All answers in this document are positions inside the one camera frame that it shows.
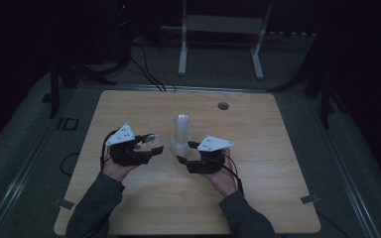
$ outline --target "bottle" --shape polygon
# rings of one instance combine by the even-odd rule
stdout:
[[[172,151],[176,156],[186,158],[191,153],[188,141],[191,140],[191,120],[185,114],[178,115],[174,120],[172,134]]]

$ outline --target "wooden table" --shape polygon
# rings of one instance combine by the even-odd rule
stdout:
[[[228,110],[220,110],[226,102]],[[231,158],[246,199],[277,233],[314,233],[320,224],[275,98],[269,94],[104,91],[92,118],[65,198],[78,203],[100,171],[106,135],[128,122],[135,135],[162,136],[165,150],[124,180],[123,200],[110,217],[111,234],[228,234],[221,196],[173,156],[170,137],[178,114],[190,118],[192,139],[211,135],[234,142]],[[197,151],[190,158],[196,158]],[[63,235],[72,211],[61,208]]]

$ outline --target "sleeve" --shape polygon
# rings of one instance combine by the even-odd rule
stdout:
[[[227,219],[233,237],[275,237],[271,222],[253,209],[240,191],[225,197],[219,206]]]
[[[67,224],[65,237],[107,237],[108,218],[122,200],[122,182],[99,173],[76,206]]]

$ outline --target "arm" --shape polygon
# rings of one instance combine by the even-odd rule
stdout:
[[[76,206],[67,224],[66,237],[107,237],[108,218],[122,200],[125,188],[122,181],[137,168],[121,167],[110,160],[109,155],[107,148],[103,170]]]
[[[223,150],[225,165],[232,170],[229,159],[230,150]],[[253,209],[243,194],[238,191],[234,176],[225,169],[206,177],[215,189],[224,197],[219,206],[227,219],[233,237],[275,237],[271,222]]]

